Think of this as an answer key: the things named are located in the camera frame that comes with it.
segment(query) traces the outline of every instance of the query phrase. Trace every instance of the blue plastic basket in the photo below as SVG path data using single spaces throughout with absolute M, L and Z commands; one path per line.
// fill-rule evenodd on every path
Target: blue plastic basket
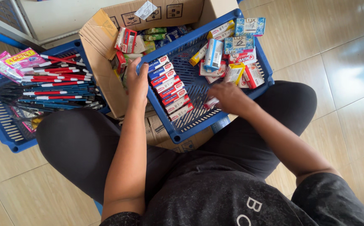
M 210 30 L 236 18 L 243 18 L 242 11 L 235 9 L 224 16 L 215 19 L 214 21 L 186 34 L 185 36 L 167 44 L 166 46 L 147 54 L 141 60 L 138 66 L 138 72 L 143 62 L 151 62 L 161 56 L 168 55 L 169 60 L 174 65 L 174 70 L 179 78 L 184 82 L 185 89 L 188 92 L 189 98 L 194 106 L 194 110 L 190 111 L 175 122 L 171 122 L 166 114 L 164 108 L 155 95 L 154 90 L 151 88 L 147 94 L 151 104 L 158 114 L 161 122 L 163 123 L 166 131 L 175 144 L 195 135 L 197 132 L 210 126 L 214 122 L 225 117 L 227 113 L 222 112 L 220 109 L 213 107 L 210 110 L 205 110 L 203 104 L 207 101 L 207 91 L 211 87 L 204 76 L 199 76 L 199 67 L 193 67 L 189 63 L 189 59 L 199 51 L 199 49 L 207 42 L 207 34 Z M 244 92 L 251 98 L 255 99 L 262 95 L 268 87 L 274 84 L 272 79 L 271 67 L 265 57 L 263 49 L 259 41 L 255 37 L 257 63 L 264 73 L 265 84 L 259 88 L 249 90 L 245 89 Z
M 84 53 L 80 39 L 49 49 L 42 54 L 65 57 L 77 53 L 81 55 L 88 70 L 91 71 L 91 67 L 87 61 L 87 57 Z M 12 81 L 0 74 L 0 86 L 8 82 Z M 106 114 L 111 110 L 109 110 L 107 105 L 99 111 Z M 3 144 L 6 144 L 12 152 L 19 153 L 29 147 L 36 145 L 37 141 L 34 137 L 34 134 L 30 133 L 21 122 L 16 122 L 10 118 L 12 115 L 14 115 L 12 110 L 6 104 L 1 103 L 0 101 L 0 141 Z

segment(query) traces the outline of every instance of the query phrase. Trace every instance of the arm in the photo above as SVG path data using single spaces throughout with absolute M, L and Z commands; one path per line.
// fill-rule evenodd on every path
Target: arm
M 108 171 L 104 189 L 101 221 L 120 212 L 143 215 L 146 181 L 147 144 L 144 111 L 147 104 L 148 64 L 143 64 L 137 76 L 141 58 L 129 61 L 127 84 L 129 103 L 125 113 L 118 147 Z
M 320 153 L 265 112 L 237 86 L 231 83 L 214 85 L 208 95 L 220 101 L 218 106 L 223 111 L 241 116 L 255 128 L 279 160 L 295 174 L 297 185 L 318 172 L 340 176 Z

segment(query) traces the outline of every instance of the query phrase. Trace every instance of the printed letter on shirt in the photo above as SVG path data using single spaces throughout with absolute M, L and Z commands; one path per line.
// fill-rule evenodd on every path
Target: printed letter on shirt
M 250 203 L 250 200 L 253 200 L 253 205 L 252 206 L 250 206 L 249 205 L 249 203 Z M 260 202 L 258 202 L 258 201 L 256 201 L 256 200 L 254 200 L 254 199 L 252 199 L 252 198 L 250 198 L 249 197 L 249 199 L 247 200 L 247 207 L 249 207 L 249 209 L 253 209 L 254 211 L 256 211 L 256 212 L 259 212 L 260 211 L 260 209 L 261 209 L 261 205 L 262 205 L 262 203 L 260 203 Z
M 238 223 L 238 225 L 239 225 L 239 226 L 240 226 L 240 223 L 239 223 L 239 219 L 240 219 L 240 218 L 246 218 L 246 220 L 249 222 L 249 226 L 251 226 L 251 225 L 252 225 L 252 223 L 250 222 L 249 218 L 248 218 L 248 217 L 246 217 L 245 215 L 241 214 L 241 215 L 239 215 L 239 217 L 238 217 L 238 218 L 236 218 L 236 223 Z

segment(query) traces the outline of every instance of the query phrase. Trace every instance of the black pants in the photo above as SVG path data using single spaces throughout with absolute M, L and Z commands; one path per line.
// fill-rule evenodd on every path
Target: black pants
M 255 101 L 298 136 L 310 123 L 317 106 L 312 88 L 285 81 L 276 81 Z M 119 141 L 120 131 L 113 122 L 96 110 L 74 109 L 49 115 L 37 130 L 37 141 L 47 161 L 101 204 L 105 179 Z M 254 128 L 238 117 L 196 151 L 176 153 L 147 146 L 146 204 L 173 168 L 206 155 L 232 160 L 261 179 L 268 177 L 280 162 Z

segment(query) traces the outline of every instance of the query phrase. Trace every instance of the black t-shirt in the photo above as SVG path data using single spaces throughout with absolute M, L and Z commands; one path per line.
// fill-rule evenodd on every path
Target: black t-shirt
M 238 164 L 202 157 L 178 167 L 143 216 L 122 212 L 100 224 L 115 225 L 364 225 L 364 205 L 335 174 L 307 177 L 290 201 Z

